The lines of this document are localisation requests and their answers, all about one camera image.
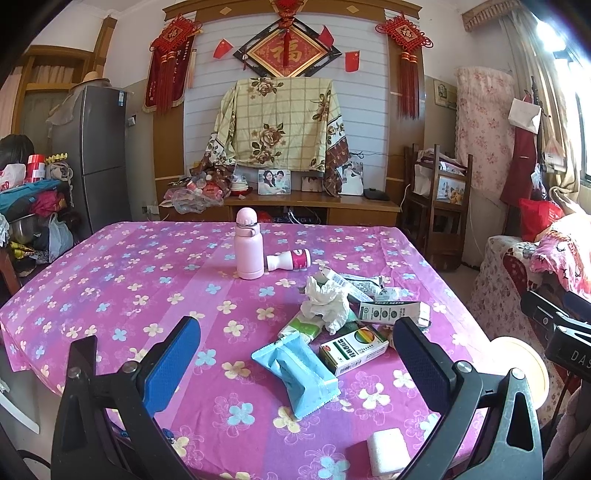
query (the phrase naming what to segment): photo frame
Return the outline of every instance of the photo frame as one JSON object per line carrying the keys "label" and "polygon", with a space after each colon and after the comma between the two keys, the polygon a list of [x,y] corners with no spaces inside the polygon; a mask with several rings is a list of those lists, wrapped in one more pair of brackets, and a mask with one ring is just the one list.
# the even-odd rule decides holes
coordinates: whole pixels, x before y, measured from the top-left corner
{"label": "photo frame", "polygon": [[265,168],[258,173],[259,195],[289,195],[291,172],[284,168]]}
{"label": "photo frame", "polygon": [[343,182],[341,195],[363,195],[363,164],[350,161],[337,168]]}
{"label": "photo frame", "polygon": [[322,177],[302,177],[301,191],[302,192],[322,192]]}
{"label": "photo frame", "polygon": [[318,40],[318,33],[294,19],[290,27],[290,62],[283,66],[283,29],[280,20],[252,37],[234,52],[259,77],[311,77],[342,52],[335,46],[326,47]]}
{"label": "photo frame", "polygon": [[435,105],[457,110],[457,87],[435,79]]}

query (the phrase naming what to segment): floor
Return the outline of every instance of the floor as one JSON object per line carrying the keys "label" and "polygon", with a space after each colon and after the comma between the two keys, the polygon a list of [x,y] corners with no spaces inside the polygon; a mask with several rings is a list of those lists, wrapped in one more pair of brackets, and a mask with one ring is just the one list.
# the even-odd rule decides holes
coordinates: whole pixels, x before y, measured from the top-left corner
{"label": "floor", "polygon": [[[461,266],[454,272],[440,273],[443,280],[454,291],[462,303],[470,299],[472,284],[478,272]],[[53,429],[59,407],[59,397],[53,394],[31,372],[12,372],[4,348],[0,347],[0,378],[11,388],[8,397],[40,427],[37,435],[17,422],[3,408],[0,408],[0,425],[17,449],[26,449],[51,461]],[[50,480],[49,471],[31,460],[27,460],[39,480]]]}
{"label": "floor", "polygon": [[460,265],[453,272],[439,272],[440,277],[453,290],[464,305],[470,300],[472,294],[472,284],[478,276],[478,272],[473,268]]}

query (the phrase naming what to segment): metal basin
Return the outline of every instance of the metal basin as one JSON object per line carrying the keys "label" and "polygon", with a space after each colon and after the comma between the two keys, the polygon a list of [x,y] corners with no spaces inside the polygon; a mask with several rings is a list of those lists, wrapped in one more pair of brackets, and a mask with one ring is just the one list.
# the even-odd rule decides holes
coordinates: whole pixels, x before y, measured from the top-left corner
{"label": "metal basin", "polygon": [[14,220],[8,228],[10,240],[23,245],[32,242],[36,234],[39,234],[39,222],[35,213]]}

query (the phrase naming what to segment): wooden cabinet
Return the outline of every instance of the wooden cabinet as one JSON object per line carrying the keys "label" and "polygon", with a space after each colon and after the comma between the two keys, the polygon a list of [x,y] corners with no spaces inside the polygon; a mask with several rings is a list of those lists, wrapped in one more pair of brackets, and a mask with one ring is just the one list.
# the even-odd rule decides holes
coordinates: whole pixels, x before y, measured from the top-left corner
{"label": "wooden cabinet", "polygon": [[400,207],[392,202],[378,202],[364,197],[330,197],[315,192],[292,192],[291,195],[257,195],[244,200],[229,197],[221,207],[210,207],[203,213],[181,215],[174,208],[160,207],[160,218],[169,222],[233,222],[238,210],[253,207],[309,207],[325,209],[328,225],[395,226]]}
{"label": "wooden cabinet", "polygon": [[397,214],[397,212],[375,210],[330,208],[327,223],[329,225],[349,226],[395,226]]}

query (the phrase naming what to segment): refrigerator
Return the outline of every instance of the refrigerator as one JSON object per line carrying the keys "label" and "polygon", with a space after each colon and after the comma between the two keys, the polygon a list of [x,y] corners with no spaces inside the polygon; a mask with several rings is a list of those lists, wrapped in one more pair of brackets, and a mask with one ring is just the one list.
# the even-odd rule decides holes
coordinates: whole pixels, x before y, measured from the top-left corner
{"label": "refrigerator", "polygon": [[123,90],[86,86],[74,104],[73,119],[54,125],[51,150],[67,153],[73,171],[73,210],[82,221],[80,240],[112,223],[131,221],[125,174]]}

